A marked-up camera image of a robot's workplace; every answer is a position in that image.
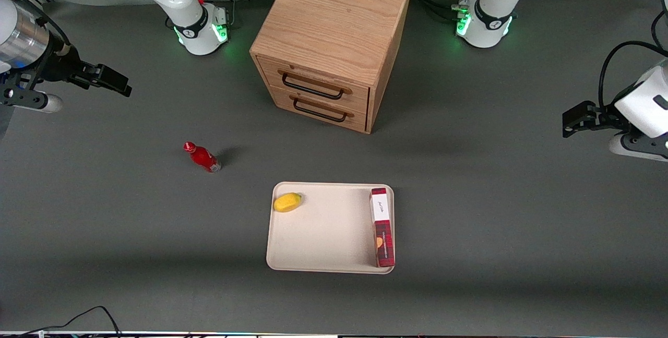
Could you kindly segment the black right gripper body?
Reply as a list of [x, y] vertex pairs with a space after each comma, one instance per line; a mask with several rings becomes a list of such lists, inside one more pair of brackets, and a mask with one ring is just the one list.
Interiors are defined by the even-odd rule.
[[98, 88], [100, 86], [96, 67], [81, 60], [78, 50], [72, 47], [64, 56], [52, 53], [45, 60], [44, 68], [38, 77], [38, 83], [43, 82], [65, 82], [79, 86], [82, 89], [89, 89], [90, 86]]

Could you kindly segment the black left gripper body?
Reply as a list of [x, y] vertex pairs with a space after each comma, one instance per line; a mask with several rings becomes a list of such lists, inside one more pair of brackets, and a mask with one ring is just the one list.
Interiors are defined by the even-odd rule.
[[589, 112], [594, 116], [591, 122], [587, 124], [587, 128], [591, 131], [604, 129], [616, 129], [622, 133], [630, 131], [630, 122], [614, 105], [601, 107], [590, 105]]

